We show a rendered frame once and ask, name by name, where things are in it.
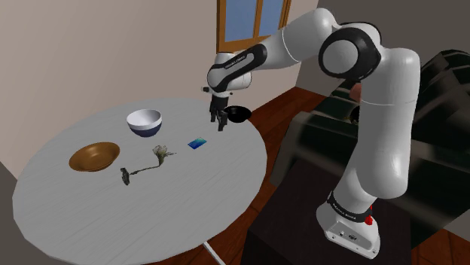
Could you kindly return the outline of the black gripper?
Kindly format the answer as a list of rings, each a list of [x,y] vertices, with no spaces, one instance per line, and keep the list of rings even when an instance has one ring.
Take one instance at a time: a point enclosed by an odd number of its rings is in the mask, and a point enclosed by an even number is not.
[[[209,112],[211,113],[211,122],[215,122],[218,119],[218,131],[221,132],[227,125],[227,112],[223,111],[228,104],[228,97],[217,97],[211,98]]]

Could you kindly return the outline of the black bowl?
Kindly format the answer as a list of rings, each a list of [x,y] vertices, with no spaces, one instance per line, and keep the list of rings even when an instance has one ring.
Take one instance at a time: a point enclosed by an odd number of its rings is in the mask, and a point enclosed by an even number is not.
[[[239,105],[228,106],[224,111],[227,113],[227,119],[233,123],[242,123],[252,116],[248,108]]]

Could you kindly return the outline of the dried white flower with stem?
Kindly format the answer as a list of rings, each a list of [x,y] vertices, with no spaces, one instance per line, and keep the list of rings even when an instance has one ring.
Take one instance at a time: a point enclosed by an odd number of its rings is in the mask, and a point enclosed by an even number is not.
[[[163,165],[164,160],[165,160],[166,157],[169,157],[169,156],[172,156],[172,155],[175,154],[175,152],[168,152],[167,146],[165,146],[165,145],[155,146],[152,149],[152,152],[157,157],[157,160],[158,160],[158,164],[156,166],[150,166],[150,167],[146,167],[146,168],[143,168],[143,169],[138,169],[138,170],[133,171],[133,172],[129,172],[125,167],[120,168],[121,179],[122,179],[122,181],[125,185],[130,184],[130,176],[131,175],[136,175],[140,172],[143,172],[143,171],[146,171],[146,170],[149,170],[149,169],[156,169],[156,168]]]

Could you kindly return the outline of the white and blue bowl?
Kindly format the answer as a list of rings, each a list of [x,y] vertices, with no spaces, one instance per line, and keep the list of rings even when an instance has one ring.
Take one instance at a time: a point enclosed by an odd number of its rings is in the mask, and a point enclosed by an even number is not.
[[[158,133],[162,125],[162,115],[155,109],[139,109],[127,116],[128,127],[136,135],[147,138]]]

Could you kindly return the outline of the wooden framed window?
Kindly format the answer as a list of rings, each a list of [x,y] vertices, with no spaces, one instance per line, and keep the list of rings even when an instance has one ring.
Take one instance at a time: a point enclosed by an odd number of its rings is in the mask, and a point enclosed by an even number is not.
[[[263,41],[288,22],[291,0],[217,0],[216,52]]]

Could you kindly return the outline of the round white table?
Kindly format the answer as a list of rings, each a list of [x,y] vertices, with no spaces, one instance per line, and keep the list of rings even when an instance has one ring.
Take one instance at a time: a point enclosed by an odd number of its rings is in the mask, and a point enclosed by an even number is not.
[[[155,109],[162,125],[152,137],[136,135],[127,116]],[[203,138],[194,150],[188,143]],[[70,157],[97,142],[120,147],[97,172],[70,168]],[[152,149],[174,155],[162,166]],[[198,99],[159,98],[119,105],[89,116],[51,139],[28,162],[12,196],[23,236],[45,254],[77,265],[142,265],[196,248],[230,226],[263,182],[264,141],[250,122],[221,132],[209,105]]]

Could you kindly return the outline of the brown wooden bowl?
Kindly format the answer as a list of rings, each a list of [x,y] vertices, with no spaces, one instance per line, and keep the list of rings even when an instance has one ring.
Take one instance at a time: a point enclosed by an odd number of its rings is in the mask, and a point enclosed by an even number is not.
[[[110,166],[120,152],[120,147],[115,143],[93,143],[76,151],[69,159],[69,166],[78,172],[97,172]]]

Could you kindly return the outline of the dark robot stand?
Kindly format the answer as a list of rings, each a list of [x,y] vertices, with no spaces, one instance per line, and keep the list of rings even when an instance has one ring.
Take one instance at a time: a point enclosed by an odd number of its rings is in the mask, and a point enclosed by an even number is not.
[[[249,227],[240,265],[412,265],[407,212],[376,200],[381,246],[369,260],[326,239],[316,209],[339,178],[298,160]]]

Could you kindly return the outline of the dark sofa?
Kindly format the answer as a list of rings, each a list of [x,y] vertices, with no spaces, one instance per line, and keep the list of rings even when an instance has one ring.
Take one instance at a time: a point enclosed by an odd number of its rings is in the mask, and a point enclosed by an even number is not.
[[[342,176],[357,142],[359,104],[344,81],[288,126],[271,172],[278,186],[299,160]],[[443,50],[421,69],[408,188],[394,204],[410,214],[418,246],[470,209],[470,54]]]

